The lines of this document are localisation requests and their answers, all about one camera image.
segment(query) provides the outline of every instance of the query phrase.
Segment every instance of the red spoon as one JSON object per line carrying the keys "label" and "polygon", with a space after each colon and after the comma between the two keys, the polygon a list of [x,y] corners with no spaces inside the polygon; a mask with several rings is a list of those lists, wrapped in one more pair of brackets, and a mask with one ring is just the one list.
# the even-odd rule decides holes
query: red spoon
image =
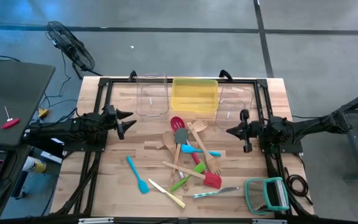
{"label": "red spoon", "polygon": [[[186,128],[185,122],[181,118],[175,116],[171,119],[171,128],[175,133],[179,128]],[[195,152],[192,152],[191,156],[198,165],[200,163],[200,159],[198,158],[197,154]]]}

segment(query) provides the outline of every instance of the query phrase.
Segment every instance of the concrete floor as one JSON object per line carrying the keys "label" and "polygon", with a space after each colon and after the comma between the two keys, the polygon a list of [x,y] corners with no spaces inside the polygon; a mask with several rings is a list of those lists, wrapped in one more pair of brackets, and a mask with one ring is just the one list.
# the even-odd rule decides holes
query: concrete floor
{"label": "concrete floor", "polygon": [[[266,29],[358,30],[358,0],[260,0]],[[0,0],[0,23],[66,26],[257,29],[252,0]],[[48,95],[57,95],[65,80],[60,51],[44,31],[0,30],[0,55],[56,66]],[[234,77],[266,77],[259,34],[186,32],[74,32],[106,75],[165,72],[168,75],[215,76],[221,69]],[[291,111],[322,116],[358,95],[358,35],[267,34],[274,77],[284,78]],[[63,97],[76,99],[81,82],[73,77]],[[55,121],[75,106],[52,108]],[[317,215],[358,221],[357,172],[345,136],[314,134],[302,140],[306,174]],[[30,176],[27,198],[10,200],[2,218],[42,213],[56,182],[50,175]]]}

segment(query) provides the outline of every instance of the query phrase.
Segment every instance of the electric fan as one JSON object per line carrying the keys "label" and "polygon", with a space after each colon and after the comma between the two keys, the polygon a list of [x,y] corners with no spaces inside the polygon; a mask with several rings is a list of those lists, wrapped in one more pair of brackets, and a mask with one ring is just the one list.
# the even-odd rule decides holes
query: electric fan
{"label": "electric fan", "polygon": [[47,25],[48,39],[53,41],[56,48],[62,52],[73,62],[73,68],[82,80],[75,65],[82,71],[91,72],[95,75],[102,76],[94,72],[94,60],[90,53],[85,49],[84,44],[79,41],[63,24],[58,21],[48,22]]}

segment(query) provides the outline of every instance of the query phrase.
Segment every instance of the green knife handle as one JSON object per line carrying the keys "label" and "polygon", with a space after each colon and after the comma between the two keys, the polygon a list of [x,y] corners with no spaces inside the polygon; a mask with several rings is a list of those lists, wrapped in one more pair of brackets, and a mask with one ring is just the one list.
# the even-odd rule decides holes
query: green knife handle
{"label": "green knife handle", "polygon": [[210,196],[210,195],[216,195],[218,192],[208,192],[208,193],[203,193],[203,194],[195,194],[193,195],[193,198],[199,198],[199,197],[206,197],[206,196]]}
{"label": "green knife handle", "polygon": [[179,183],[175,184],[172,188],[171,188],[171,193],[176,191],[180,186],[182,186],[184,183],[186,183],[186,181],[188,179],[190,179],[190,177],[192,177],[192,175],[188,175],[187,177],[183,178],[181,181],[179,181]]}

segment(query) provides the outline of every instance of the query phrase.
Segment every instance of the blue spatula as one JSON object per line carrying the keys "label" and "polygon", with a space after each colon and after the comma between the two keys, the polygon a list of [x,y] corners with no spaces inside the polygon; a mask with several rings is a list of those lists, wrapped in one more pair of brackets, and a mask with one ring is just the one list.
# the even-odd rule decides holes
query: blue spatula
{"label": "blue spatula", "polygon": [[[184,153],[192,153],[192,152],[203,152],[202,150],[195,149],[193,146],[190,145],[181,145],[181,151]],[[219,152],[209,152],[211,156],[221,156]]]}
{"label": "blue spatula", "polygon": [[130,156],[127,156],[127,161],[129,163],[129,166],[132,168],[132,170],[135,173],[140,192],[142,192],[142,194],[147,194],[149,192],[149,187],[147,186],[146,182],[139,177],[139,174],[137,173],[135,168],[135,164]]}

